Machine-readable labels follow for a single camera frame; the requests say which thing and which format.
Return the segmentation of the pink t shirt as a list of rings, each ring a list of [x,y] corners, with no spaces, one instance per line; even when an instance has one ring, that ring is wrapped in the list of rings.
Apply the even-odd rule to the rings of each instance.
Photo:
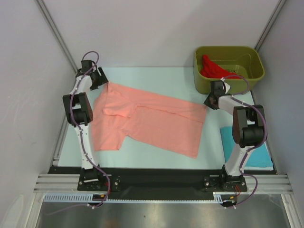
[[[95,99],[95,151],[117,151],[125,137],[197,158],[206,107],[174,97],[108,83]]]

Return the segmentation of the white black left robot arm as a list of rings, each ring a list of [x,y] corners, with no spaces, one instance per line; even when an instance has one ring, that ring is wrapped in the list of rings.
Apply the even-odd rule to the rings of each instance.
[[[87,92],[98,89],[103,82],[104,73],[92,60],[81,60],[81,68],[77,71],[76,82],[72,91],[63,96],[63,105],[68,123],[73,126],[81,153],[81,171],[77,189],[79,191],[106,190],[107,179],[94,154],[91,123],[93,110]]]

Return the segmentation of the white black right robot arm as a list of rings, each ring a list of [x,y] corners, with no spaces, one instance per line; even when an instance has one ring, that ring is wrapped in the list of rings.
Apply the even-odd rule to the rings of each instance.
[[[204,178],[206,192],[246,192],[244,174],[252,152],[267,139],[265,112],[262,105],[249,105],[228,94],[228,84],[224,80],[212,81],[210,93],[204,104],[213,110],[224,110],[233,117],[232,137],[234,149],[218,176]]]

